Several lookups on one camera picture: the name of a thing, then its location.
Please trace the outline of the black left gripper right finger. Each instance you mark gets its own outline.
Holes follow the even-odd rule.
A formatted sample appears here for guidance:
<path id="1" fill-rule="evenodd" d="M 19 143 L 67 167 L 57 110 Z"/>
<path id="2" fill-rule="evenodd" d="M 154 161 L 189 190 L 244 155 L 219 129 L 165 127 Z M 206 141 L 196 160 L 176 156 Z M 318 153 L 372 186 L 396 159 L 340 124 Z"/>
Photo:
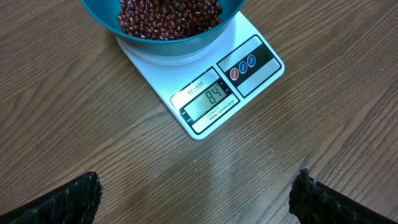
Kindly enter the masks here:
<path id="1" fill-rule="evenodd" d="M 311 178 L 307 169 L 292 182 L 289 213 L 301 224 L 397 224 Z"/>

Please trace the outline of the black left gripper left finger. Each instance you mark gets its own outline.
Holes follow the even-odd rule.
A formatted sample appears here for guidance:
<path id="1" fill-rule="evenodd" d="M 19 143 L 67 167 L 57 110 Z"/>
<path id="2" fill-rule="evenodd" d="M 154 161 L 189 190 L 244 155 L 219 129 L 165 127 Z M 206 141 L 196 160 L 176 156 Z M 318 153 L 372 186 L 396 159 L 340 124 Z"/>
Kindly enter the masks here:
<path id="1" fill-rule="evenodd" d="M 92 224 L 103 188 L 96 172 L 87 172 L 66 184 L 1 215 L 7 224 Z"/>

